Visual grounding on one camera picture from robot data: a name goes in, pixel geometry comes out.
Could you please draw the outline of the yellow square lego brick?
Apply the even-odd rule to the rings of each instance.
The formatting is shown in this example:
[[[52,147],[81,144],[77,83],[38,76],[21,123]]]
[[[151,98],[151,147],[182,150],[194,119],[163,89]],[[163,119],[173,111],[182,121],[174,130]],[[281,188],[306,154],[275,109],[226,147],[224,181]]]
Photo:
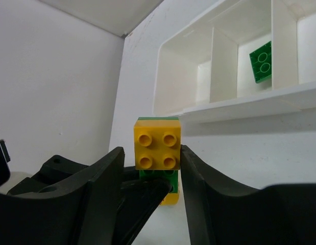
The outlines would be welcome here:
[[[137,170],[179,170],[181,123],[177,117],[140,117],[134,127]]]

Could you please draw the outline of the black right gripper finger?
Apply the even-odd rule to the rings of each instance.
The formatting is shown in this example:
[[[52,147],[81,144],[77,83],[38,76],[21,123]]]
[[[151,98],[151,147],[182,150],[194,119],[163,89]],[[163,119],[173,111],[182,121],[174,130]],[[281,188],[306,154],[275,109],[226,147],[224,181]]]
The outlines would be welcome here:
[[[192,244],[316,244],[316,183],[256,189],[181,147],[181,179]]]

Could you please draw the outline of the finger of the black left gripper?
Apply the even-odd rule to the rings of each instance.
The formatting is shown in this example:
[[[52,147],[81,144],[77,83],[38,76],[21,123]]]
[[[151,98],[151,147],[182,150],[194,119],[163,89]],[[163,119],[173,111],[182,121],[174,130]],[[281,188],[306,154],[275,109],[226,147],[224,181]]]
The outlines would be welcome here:
[[[172,186],[168,180],[133,180],[121,185],[116,216],[116,243],[132,244]]]

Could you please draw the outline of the green square lego brick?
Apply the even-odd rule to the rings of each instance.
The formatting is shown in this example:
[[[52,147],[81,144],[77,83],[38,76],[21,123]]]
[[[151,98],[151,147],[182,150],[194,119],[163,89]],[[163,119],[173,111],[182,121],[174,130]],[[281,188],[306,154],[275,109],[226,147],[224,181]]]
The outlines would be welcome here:
[[[171,184],[170,193],[178,192],[178,171],[177,170],[139,170],[139,177],[144,180],[166,179]]]

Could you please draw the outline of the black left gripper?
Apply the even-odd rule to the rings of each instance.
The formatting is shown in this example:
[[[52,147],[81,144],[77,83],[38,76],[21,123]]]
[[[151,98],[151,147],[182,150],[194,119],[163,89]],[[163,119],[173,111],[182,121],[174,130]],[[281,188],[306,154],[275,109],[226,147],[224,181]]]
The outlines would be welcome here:
[[[112,244],[125,152],[88,166],[54,155],[0,193],[0,244]]]

